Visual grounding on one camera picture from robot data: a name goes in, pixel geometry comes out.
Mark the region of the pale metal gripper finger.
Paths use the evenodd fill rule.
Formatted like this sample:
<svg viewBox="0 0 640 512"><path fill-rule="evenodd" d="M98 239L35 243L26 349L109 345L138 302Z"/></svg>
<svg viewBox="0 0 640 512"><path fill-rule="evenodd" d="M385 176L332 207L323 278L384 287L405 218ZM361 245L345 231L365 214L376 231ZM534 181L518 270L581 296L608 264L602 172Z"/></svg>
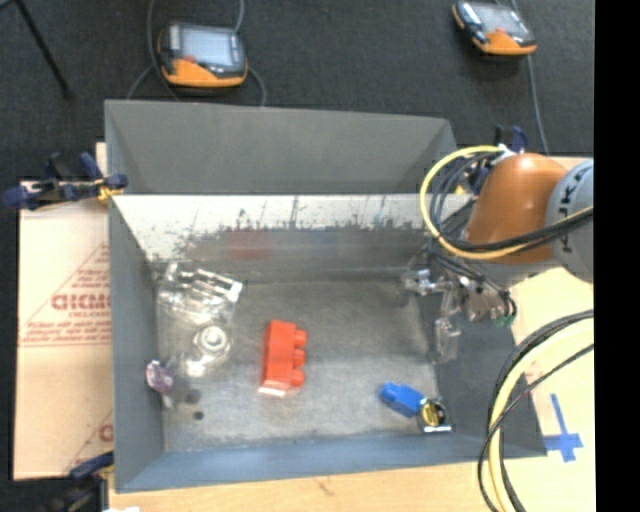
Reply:
<svg viewBox="0 0 640 512"><path fill-rule="evenodd" d="M452 288L451 281L443 277L434 279L428 268L404 271L400 281L405 290L419 296L445 293Z"/></svg>
<svg viewBox="0 0 640 512"><path fill-rule="evenodd" d="M454 320L458 312L457 292L447 290L443 293L439 313L432 324L429 357L433 363L447 363L458 356L461 331Z"/></svg>

